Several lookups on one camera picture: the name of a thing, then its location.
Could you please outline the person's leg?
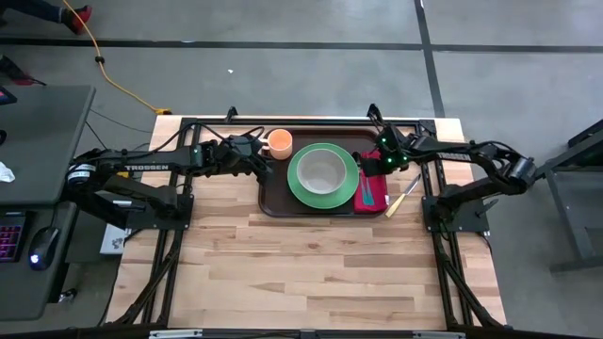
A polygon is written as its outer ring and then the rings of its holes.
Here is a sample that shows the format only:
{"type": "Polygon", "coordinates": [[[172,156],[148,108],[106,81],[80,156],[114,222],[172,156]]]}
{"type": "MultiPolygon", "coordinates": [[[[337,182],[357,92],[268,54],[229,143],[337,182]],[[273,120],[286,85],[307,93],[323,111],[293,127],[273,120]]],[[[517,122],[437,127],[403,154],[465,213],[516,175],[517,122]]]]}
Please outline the person's leg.
{"type": "Polygon", "coordinates": [[[62,22],[63,8],[51,5],[45,0],[0,0],[0,11],[2,9],[14,9],[47,22],[62,22]]]}

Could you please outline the black computer mouse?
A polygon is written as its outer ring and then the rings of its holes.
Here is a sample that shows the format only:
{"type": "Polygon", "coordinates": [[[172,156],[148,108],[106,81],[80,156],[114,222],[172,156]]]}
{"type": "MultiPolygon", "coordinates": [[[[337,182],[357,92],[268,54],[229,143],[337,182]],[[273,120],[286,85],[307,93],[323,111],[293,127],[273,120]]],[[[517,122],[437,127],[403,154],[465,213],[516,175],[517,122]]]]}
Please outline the black computer mouse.
{"type": "Polygon", "coordinates": [[[47,269],[53,262],[60,229],[44,227],[38,230],[29,245],[28,263],[31,269],[41,271],[47,269]]]}

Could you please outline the person's foot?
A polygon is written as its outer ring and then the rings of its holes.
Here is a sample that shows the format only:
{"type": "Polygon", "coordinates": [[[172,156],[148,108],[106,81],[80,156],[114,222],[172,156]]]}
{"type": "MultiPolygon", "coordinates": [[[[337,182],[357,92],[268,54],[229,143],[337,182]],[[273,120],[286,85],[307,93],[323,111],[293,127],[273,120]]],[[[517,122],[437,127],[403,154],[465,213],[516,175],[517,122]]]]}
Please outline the person's foot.
{"type": "Polygon", "coordinates": [[[35,80],[10,58],[0,55],[0,78],[6,78],[18,86],[31,86],[35,80]]]}
{"type": "Polygon", "coordinates": [[[84,24],[88,22],[92,14],[91,6],[84,6],[82,8],[75,8],[70,10],[63,8],[61,10],[60,22],[64,24],[70,31],[75,35],[81,35],[84,33],[84,24]]]}

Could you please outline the knife with cream handle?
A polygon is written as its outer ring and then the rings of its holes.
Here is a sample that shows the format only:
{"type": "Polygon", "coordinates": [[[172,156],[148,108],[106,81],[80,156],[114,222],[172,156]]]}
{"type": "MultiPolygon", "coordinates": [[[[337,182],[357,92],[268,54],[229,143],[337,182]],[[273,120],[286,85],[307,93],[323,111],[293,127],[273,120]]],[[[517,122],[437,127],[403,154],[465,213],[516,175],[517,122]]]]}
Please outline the knife with cream handle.
{"type": "Polygon", "coordinates": [[[421,174],[418,174],[416,176],[416,178],[412,181],[412,183],[410,183],[406,189],[402,192],[402,194],[397,197],[397,199],[389,206],[389,208],[387,209],[387,211],[385,212],[385,216],[387,218],[391,218],[399,209],[399,206],[402,204],[402,202],[404,201],[404,199],[413,192],[413,190],[416,188],[416,186],[418,185],[419,181],[421,179],[421,174]]]}

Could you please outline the orange mug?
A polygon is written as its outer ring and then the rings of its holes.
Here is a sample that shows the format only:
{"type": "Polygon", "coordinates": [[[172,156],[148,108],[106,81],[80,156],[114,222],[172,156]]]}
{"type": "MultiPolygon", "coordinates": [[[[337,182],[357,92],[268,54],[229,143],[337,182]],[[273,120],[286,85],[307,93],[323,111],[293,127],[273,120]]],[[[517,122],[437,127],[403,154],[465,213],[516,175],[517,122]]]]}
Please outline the orange mug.
{"type": "Polygon", "coordinates": [[[275,129],[261,138],[263,149],[276,160],[286,160],[292,155],[293,136],[286,129],[275,129]]]}

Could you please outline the dark grey metal cart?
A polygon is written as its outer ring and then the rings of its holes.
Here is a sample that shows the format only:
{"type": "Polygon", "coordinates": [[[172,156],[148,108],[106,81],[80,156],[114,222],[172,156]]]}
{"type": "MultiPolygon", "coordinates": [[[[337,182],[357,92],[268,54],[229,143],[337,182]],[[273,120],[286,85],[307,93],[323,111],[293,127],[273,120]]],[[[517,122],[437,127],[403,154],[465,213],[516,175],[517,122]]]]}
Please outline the dark grey metal cart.
{"type": "Polygon", "coordinates": [[[603,267],[591,231],[603,233],[603,119],[571,137],[567,149],[536,170],[546,180],[575,258],[553,273],[603,267]]]}

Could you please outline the dark brown serving tray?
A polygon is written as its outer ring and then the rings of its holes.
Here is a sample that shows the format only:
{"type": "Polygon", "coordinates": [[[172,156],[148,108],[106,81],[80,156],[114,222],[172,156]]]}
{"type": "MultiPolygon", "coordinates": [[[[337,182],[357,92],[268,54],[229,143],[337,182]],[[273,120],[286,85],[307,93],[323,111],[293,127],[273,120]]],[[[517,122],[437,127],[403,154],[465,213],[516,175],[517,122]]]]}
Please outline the dark brown serving tray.
{"type": "Polygon", "coordinates": [[[273,173],[259,188],[258,204],[265,214],[276,218],[373,218],[379,215],[355,214],[353,198],[332,209],[309,207],[293,195],[286,179],[291,158],[303,147],[314,143],[332,143],[348,151],[350,155],[354,152],[369,152],[374,148],[376,132],[359,128],[291,128],[289,132],[293,136],[292,156],[287,160],[274,161],[273,173]]]}

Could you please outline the beige bowl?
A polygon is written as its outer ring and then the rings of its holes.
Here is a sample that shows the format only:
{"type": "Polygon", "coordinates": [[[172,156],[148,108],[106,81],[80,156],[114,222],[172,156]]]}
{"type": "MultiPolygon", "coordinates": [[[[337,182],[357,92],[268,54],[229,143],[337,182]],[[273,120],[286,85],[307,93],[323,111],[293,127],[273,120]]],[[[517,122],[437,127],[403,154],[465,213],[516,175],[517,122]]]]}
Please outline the beige bowl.
{"type": "Polygon", "coordinates": [[[343,158],[328,149],[305,153],[297,165],[297,177],[308,191],[326,195],[340,188],[347,176],[343,158]]]}

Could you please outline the black aluminium table frame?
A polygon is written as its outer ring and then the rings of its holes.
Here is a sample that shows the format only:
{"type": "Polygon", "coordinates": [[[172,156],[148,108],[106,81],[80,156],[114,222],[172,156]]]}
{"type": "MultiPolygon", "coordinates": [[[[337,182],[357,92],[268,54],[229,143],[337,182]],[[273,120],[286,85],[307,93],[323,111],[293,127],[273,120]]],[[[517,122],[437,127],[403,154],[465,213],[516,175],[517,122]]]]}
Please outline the black aluminium table frame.
{"type": "MultiPolygon", "coordinates": [[[[159,116],[151,147],[196,118],[223,136],[273,128],[364,129],[365,117],[159,116]]],[[[192,182],[192,225],[175,267],[170,328],[415,330],[446,328],[431,234],[423,226],[424,184],[391,217],[272,218],[258,206],[252,176],[192,182]]],[[[125,244],[107,320],[117,320],[149,281],[159,233],[125,244]]],[[[475,234],[459,234],[464,276],[505,323],[492,256],[475,234]]]]}

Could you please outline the red cloth napkin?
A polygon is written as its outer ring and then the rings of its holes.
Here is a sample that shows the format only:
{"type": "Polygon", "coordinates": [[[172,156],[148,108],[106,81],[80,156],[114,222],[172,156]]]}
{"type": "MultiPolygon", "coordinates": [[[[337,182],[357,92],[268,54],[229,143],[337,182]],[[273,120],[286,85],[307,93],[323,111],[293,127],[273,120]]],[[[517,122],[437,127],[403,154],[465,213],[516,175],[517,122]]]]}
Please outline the red cloth napkin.
{"type": "MultiPolygon", "coordinates": [[[[374,150],[371,152],[362,152],[357,153],[354,152],[352,157],[354,160],[359,163],[360,156],[364,157],[373,157],[377,158],[379,153],[374,150]]],[[[356,192],[353,196],[353,209],[355,214],[366,214],[366,215],[375,215],[382,213],[388,207],[389,196],[387,192],[387,183],[384,175],[376,175],[368,177],[371,185],[371,190],[373,194],[373,198],[375,201],[374,206],[367,206],[363,204],[362,200],[362,191],[360,187],[361,178],[365,176],[363,171],[359,169],[359,184],[357,186],[356,192]]]]}

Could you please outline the green plate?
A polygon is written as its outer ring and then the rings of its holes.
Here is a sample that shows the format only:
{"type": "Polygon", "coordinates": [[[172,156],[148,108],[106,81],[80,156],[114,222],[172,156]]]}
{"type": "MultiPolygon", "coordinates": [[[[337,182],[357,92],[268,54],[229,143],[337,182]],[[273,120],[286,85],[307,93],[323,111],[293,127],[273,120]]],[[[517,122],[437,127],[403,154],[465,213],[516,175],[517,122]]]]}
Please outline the green plate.
{"type": "Polygon", "coordinates": [[[293,155],[287,168],[286,179],[291,192],[300,202],[312,208],[326,210],[339,207],[353,197],[359,184],[359,169],[350,153],[340,146],[332,143],[314,143],[303,147],[293,155]],[[297,177],[297,165],[301,157],[316,149],[334,151],[343,158],[345,163],[346,179],[343,185],[333,193],[326,195],[312,193],[301,185],[297,177]]]}

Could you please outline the grey desk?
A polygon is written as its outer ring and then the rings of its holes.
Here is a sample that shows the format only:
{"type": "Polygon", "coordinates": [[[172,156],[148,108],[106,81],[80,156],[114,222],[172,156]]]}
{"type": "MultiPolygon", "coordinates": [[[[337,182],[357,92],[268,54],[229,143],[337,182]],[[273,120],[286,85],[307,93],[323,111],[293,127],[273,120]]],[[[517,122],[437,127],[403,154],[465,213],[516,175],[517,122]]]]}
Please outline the grey desk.
{"type": "Polygon", "coordinates": [[[78,215],[60,196],[65,174],[85,126],[95,90],[92,87],[11,87],[18,102],[0,105],[0,161],[15,180],[0,183],[0,215],[26,212],[19,260],[0,263],[0,321],[33,320],[56,302],[66,273],[65,255],[78,215]],[[28,249],[44,227],[60,229],[52,264],[30,268],[28,249]]]}

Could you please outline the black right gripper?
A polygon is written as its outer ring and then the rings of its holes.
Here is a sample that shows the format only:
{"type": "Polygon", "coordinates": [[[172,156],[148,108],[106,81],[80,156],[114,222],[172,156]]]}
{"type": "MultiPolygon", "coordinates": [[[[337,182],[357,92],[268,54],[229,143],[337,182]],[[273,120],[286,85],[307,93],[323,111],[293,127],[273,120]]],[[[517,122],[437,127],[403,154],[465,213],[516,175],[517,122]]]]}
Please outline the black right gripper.
{"type": "Polygon", "coordinates": [[[360,169],[366,177],[383,175],[384,170],[407,170],[409,158],[402,149],[406,137],[392,124],[387,124],[375,139],[377,158],[360,156],[360,169]]]}

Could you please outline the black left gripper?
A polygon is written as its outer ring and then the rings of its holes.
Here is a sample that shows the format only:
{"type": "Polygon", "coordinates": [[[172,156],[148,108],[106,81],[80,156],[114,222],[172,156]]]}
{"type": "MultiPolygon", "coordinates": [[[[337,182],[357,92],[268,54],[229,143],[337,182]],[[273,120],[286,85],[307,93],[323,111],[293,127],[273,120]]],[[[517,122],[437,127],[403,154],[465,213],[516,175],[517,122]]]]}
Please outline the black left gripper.
{"type": "Polygon", "coordinates": [[[240,173],[254,174],[258,182],[265,182],[273,173],[272,161],[259,152],[263,143],[249,135],[231,135],[221,142],[202,143],[202,175],[240,173]]]}

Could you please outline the backlit keyboard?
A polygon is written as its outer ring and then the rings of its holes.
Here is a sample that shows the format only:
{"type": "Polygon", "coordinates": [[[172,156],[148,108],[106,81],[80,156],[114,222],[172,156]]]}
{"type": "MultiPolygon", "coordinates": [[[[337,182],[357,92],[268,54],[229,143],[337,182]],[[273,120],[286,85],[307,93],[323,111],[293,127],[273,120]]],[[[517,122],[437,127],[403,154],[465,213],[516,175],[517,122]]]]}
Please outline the backlit keyboard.
{"type": "Polygon", "coordinates": [[[17,262],[20,257],[26,212],[0,215],[0,263],[17,262]]]}

